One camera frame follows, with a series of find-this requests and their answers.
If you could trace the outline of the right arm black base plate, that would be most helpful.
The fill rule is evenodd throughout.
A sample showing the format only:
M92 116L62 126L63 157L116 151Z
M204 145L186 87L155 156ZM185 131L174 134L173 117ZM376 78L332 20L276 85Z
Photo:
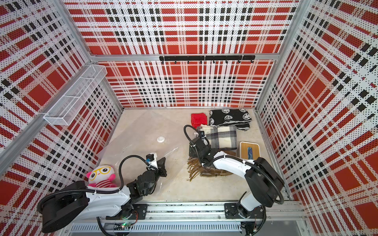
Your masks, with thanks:
M240 203L226 203L224 205L226 219L263 219L265 211L262 206L258 206L249 211Z

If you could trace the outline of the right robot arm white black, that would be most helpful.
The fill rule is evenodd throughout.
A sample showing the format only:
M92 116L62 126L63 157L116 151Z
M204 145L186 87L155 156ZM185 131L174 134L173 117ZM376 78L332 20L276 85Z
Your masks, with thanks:
M283 204L282 189L284 181L274 168L264 159L242 159L226 152L211 148L206 138L190 140L190 161L195 163L191 168L192 177L198 174L205 176L221 176L234 174L248 184L250 191L238 200L230 215L250 218L256 209L264 210L275 203Z

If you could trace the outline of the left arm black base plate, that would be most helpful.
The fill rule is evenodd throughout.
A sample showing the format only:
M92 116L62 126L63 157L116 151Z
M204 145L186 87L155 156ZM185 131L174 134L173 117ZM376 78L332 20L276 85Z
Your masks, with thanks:
M121 211L115 216L106 216L106 220L144 220L147 214L148 204L133 204L122 206Z

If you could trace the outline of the red knitted scarf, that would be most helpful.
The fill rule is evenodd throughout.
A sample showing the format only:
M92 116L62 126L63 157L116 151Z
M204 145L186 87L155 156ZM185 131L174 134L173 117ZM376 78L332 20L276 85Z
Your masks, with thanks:
M194 128L207 125L207 116L205 113L191 114L191 124Z

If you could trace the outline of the grey white plaid scarf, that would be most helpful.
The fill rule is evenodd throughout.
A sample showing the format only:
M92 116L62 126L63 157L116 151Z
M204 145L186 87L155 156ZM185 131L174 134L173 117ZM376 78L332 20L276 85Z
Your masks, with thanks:
M198 128L205 135L211 148L222 150L237 149L237 129L235 126L202 125Z

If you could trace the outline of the brown fringed scarf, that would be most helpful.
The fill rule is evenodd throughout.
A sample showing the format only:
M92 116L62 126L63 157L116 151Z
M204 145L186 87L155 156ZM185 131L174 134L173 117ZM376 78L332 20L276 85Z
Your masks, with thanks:
M216 169L213 165L208 167L203 167L202 162L198 158L196 152L194 150L189 151L189 159L188 159L188 173L189 179L188 181L192 181L197 176L200 177L218 177L218 176L230 176L232 175L231 172Z

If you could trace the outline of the black smiley face scarf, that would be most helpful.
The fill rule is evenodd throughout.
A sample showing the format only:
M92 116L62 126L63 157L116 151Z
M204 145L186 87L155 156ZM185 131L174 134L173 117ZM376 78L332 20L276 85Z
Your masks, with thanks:
M246 109L211 110L209 125L235 126L239 130L249 130L252 118Z

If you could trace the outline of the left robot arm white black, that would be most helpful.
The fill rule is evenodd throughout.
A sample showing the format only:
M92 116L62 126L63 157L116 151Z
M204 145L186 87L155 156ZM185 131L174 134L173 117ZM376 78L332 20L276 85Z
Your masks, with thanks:
M37 205L42 232L53 233L76 219L115 217L122 211L131 215L134 204L153 194L159 178L167 176L165 157L156 159L156 154L150 153L146 158L136 158L146 165L146 171L128 184L117 186L114 180L122 179L122 172L101 165L87 173L88 184L77 181L42 198Z

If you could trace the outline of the clear plastic vacuum bag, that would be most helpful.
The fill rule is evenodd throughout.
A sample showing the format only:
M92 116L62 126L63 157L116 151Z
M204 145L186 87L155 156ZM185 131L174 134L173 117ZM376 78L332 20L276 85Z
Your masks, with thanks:
M109 144L98 154L99 164L110 164L118 170L121 161L129 155L146 158L152 152L157 158L166 157L167 177L160 178L155 193L146 201L190 200L189 142L183 127L191 123L190 109L124 110ZM163 136L165 141L158 143Z

